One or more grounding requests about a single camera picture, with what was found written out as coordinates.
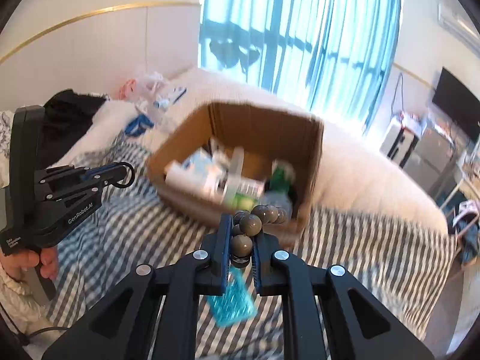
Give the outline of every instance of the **gold wall strip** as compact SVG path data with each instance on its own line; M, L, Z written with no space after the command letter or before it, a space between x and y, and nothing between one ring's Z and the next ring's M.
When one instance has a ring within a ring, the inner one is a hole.
M403 66L400 66L399 64L393 62L393 66L395 66L399 71L402 71L404 72L405 74L408 74L409 76L411 76L412 78L416 79L417 81L419 81L420 83L422 83L423 85L425 85L427 88L430 88L432 90L435 90L435 87L433 85L431 85L431 83L429 83L428 81L425 81L423 78L420 78L419 76L417 76L414 72L412 71L409 71L408 69L405 69Z
M46 30L39 32L37 35L32 36L31 38L25 40L25 42L19 44L17 47L15 47L13 50L9 51L6 55L4 55L2 58L0 58L0 65L5 62L8 58L10 58L13 54L16 52L20 51L23 49L25 46L29 45L33 41L36 41L38 38L41 38L44 35L47 35L48 33L57 30L59 28L62 28L68 24L75 23L76 21L80 21L83 19L86 19L87 17L92 17L96 15L101 15L102 13L107 13L107 12L115 12L115 11L121 11L123 9L132 9L132 8L147 8L147 7L199 7L199 3L186 3L186 2L146 2L146 3L131 3L131 4L123 4L123 5L116 5L114 7L108 7L108 8L103 8L103 9L98 9L96 11L91 11L88 13L85 13L80 16L76 16L72 19L68 19L65 21L62 21L59 24L54 25L53 27L47 28Z

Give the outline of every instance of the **black monitor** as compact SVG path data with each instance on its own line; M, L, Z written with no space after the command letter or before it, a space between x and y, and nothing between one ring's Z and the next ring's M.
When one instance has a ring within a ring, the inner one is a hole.
M442 70L432 102L472 141L477 140L480 134L480 100L445 68Z

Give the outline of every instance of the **sheer curtain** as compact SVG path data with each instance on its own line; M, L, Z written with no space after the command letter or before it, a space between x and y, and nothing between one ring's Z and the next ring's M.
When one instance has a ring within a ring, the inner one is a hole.
M199 63L364 131L393 63L401 0L204 0Z

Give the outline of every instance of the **brown cardboard box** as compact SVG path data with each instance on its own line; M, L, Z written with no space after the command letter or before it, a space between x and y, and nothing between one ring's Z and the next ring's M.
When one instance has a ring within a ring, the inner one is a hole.
M272 161L292 164L296 172L298 202L292 220L281 225L265 225L272 233L299 234L310 214L311 197L322 152L323 124L315 117L260 108L250 103L213 102L194 111L148 161L148 176L158 194L177 210L213 227L227 206L177 190L165 183L164 168L173 160L182 163L195 150L217 138L226 147L245 150L242 176L263 180L272 172Z

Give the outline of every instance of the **striped fabric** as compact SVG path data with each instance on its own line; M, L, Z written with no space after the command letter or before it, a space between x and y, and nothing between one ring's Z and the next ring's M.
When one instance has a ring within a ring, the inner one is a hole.
M137 171L125 190L108 187L103 206L58 246L58 295L47 311L56 326L71 326L132 268L165 266L199 248L212 231L165 205L146 178L149 152L119 137L103 153L79 158L76 166L130 162ZM310 223L294 248L308 264L342 264L417 337L445 283L455 241L414 223L371 214L312 210ZM260 298L251 268L244 274L258 314L247 322L217 328L201 297L197 357L228 354L229 359L282 359L279 297Z

